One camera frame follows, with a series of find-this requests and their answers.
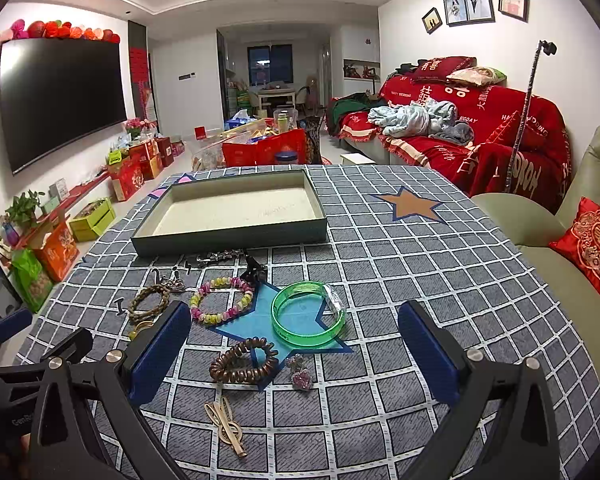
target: sofa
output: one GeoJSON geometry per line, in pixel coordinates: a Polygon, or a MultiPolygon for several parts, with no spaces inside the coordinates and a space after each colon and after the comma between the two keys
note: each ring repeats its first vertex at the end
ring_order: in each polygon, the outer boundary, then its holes
{"type": "Polygon", "coordinates": [[[600,379],[600,295],[578,268],[548,247],[571,227],[583,196],[600,205],[600,127],[555,215],[514,194],[487,193],[472,200],[548,283],[583,339],[600,379]]]}
{"type": "MultiPolygon", "coordinates": [[[[410,75],[397,75],[384,83],[378,97],[390,105],[412,101],[424,104],[429,97],[451,101],[458,108],[459,121],[467,122],[474,130],[475,139],[459,146],[425,136],[384,136],[380,128],[367,121],[367,111],[340,117],[336,129],[340,139],[378,164],[433,168],[469,197],[504,190],[513,141],[511,135],[505,138],[500,133],[522,110],[524,92],[503,86],[466,88],[415,82],[410,75]]],[[[517,125],[512,128],[513,137],[517,129],[517,125]]],[[[551,101],[534,96],[514,166],[514,192],[555,212],[570,181],[571,150],[560,111],[551,101]]]]}

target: flat-screen tv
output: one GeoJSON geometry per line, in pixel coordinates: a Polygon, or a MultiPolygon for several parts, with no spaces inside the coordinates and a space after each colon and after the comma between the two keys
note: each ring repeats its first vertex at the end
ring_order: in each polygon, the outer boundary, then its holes
{"type": "Polygon", "coordinates": [[[119,44],[8,41],[0,54],[0,110],[14,174],[76,139],[126,121],[119,44]]]}

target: pink and yellow beaded bracelet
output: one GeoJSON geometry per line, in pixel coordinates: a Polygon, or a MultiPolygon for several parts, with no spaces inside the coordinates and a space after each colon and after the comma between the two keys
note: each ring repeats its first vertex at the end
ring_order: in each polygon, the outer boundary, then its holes
{"type": "Polygon", "coordinates": [[[207,323],[209,325],[216,325],[233,319],[239,314],[246,312],[249,309],[251,301],[253,301],[253,287],[242,280],[241,278],[215,278],[210,282],[204,283],[195,292],[195,294],[189,300],[191,307],[191,318],[199,321],[200,323],[207,323]],[[240,300],[235,303],[230,309],[222,312],[221,314],[206,314],[199,309],[199,305],[204,297],[211,292],[213,288],[237,288],[243,291],[244,295],[240,300]]]}

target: green plant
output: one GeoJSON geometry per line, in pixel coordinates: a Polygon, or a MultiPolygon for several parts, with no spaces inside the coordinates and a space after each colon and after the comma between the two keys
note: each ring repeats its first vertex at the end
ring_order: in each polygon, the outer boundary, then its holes
{"type": "Polygon", "coordinates": [[[40,197],[43,192],[29,189],[29,196],[23,191],[20,196],[13,197],[13,204],[7,209],[7,215],[12,222],[19,226],[28,226],[36,220],[36,208],[40,206],[40,197]]]}

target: blue gripper pad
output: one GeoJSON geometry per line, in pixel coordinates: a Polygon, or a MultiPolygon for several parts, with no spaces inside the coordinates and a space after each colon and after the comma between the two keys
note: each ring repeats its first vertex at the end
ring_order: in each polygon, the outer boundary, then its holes
{"type": "Polygon", "coordinates": [[[409,301],[398,310],[398,330],[416,359],[431,396],[453,406],[460,399],[458,369],[409,301]]]}
{"type": "Polygon", "coordinates": [[[191,313],[180,302],[173,315],[149,343],[131,372],[129,401],[139,407],[154,400],[162,380],[189,336],[191,313]]]}
{"type": "Polygon", "coordinates": [[[33,314],[22,307],[10,316],[0,320],[0,343],[4,343],[10,337],[15,336],[20,330],[24,330],[33,321],[33,314]]]}

